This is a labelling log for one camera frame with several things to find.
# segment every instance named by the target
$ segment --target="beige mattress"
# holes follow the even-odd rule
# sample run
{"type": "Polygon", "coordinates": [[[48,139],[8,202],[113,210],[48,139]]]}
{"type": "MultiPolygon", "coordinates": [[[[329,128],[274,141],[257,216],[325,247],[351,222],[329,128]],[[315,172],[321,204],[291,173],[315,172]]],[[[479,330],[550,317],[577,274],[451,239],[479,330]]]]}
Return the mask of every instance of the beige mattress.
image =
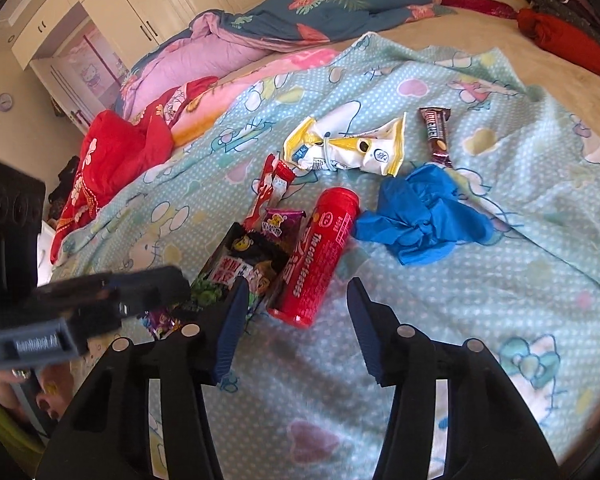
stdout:
{"type": "MultiPolygon", "coordinates": [[[[421,49],[429,45],[452,46],[468,54],[499,48],[526,84],[546,88],[561,104],[581,117],[600,136],[600,76],[536,47],[518,31],[514,20],[494,18],[472,10],[440,16],[381,32],[389,40],[421,49]]],[[[332,45],[344,50],[352,41],[332,45]]],[[[229,74],[221,82],[251,72],[284,56],[273,54],[229,74]]]]}

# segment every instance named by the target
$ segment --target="screw head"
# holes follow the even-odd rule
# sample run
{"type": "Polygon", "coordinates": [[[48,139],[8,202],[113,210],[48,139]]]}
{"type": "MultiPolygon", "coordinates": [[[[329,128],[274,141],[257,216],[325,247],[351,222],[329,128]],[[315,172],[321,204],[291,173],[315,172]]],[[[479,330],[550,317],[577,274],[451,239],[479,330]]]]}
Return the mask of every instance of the screw head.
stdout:
{"type": "Polygon", "coordinates": [[[400,337],[413,337],[416,335],[416,329],[411,325],[400,325],[396,332],[400,337]]]}
{"type": "Polygon", "coordinates": [[[129,347],[129,339],[126,337],[119,337],[112,344],[111,348],[114,349],[115,352],[122,352],[129,347]]]}
{"type": "Polygon", "coordinates": [[[482,352],[484,350],[484,345],[482,341],[478,341],[477,339],[469,339],[466,344],[466,347],[471,350],[471,352],[482,352]]]}
{"type": "Polygon", "coordinates": [[[182,332],[182,335],[184,337],[193,337],[200,333],[200,327],[195,323],[190,323],[188,325],[183,326],[180,331],[182,332]]]}

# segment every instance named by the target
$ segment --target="snack package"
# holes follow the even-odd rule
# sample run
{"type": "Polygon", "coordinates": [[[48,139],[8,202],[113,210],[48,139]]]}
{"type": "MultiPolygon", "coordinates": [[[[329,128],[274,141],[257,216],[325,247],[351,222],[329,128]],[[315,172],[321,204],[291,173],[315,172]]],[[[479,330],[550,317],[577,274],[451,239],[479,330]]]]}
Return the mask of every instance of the snack package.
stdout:
{"type": "Polygon", "coordinates": [[[406,113],[360,134],[326,132],[307,117],[284,143],[283,158],[302,170],[351,170],[395,176],[404,160],[406,113]]]}
{"type": "Polygon", "coordinates": [[[140,318],[140,321],[155,340],[164,339],[171,332],[178,330],[182,326],[177,319],[171,316],[171,313],[166,308],[146,312],[140,318]]]}
{"type": "Polygon", "coordinates": [[[171,316],[195,320],[204,308],[224,301],[237,276],[249,282],[248,319],[285,267],[289,256],[259,232],[248,232],[235,222],[191,283],[191,298],[176,306],[171,316]]]}
{"type": "Polygon", "coordinates": [[[446,150],[446,122],[451,117],[449,108],[418,108],[427,125],[427,139],[431,148],[431,160],[452,168],[449,153],[446,150]]]}
{"type": "Polygon", "coordinates": [[[302,219],[305,217],[304,211],[267,207],[262,219],[262,234],[279,245],[285,253],[291,254],[300,234],[302,219]]]}
{"type": "Polygon", "coordinates": [[[262,174],[260,175],[258,195],[247,218],[242,222],[247,231],[260,230],[265,208],[278,205],[278,202],[280,202],[282,196],[286,193],[286,189],[295,177],[291,168],[277,158],[277,156],[273,153],[267,156],[262,168],[262,174]]]}

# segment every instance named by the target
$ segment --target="red blanket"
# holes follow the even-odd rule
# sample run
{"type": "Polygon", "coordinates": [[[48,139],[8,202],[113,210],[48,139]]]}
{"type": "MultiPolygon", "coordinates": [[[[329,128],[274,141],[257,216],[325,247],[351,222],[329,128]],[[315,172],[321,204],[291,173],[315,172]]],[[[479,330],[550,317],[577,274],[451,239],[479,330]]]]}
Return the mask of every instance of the red blanket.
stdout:
{"type": "Polygon", "coordinates": [[[80,149],[74,188],[58,220],[50,259],[55,263],[65,236],[91,222],[127,184],[168,160],[171,127],[195,97],[218,81],[205,77],[165,92],[148,105],[138,124],[105,110],[93,120],[80,149]]]}
{"type": "Polygon", "coordinates": [[[543,50],[600,75],[600,46],[579,28],[531,9],[520,10],[518,28],[543,50]]]}

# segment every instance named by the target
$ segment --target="red candy tube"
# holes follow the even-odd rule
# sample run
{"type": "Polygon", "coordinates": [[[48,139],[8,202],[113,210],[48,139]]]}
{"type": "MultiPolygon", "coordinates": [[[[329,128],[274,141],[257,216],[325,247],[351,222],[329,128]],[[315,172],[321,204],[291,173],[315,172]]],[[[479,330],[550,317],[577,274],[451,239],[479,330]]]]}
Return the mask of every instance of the red candy tube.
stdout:
{"type": "Polygon", "coordinates": [[[273,317],[298,328],[314,323],[359,208],[358,196],[349,189],[332,187],[320,195],[282,271],[285,289],[275,306],[268,308],[273,317]]]}

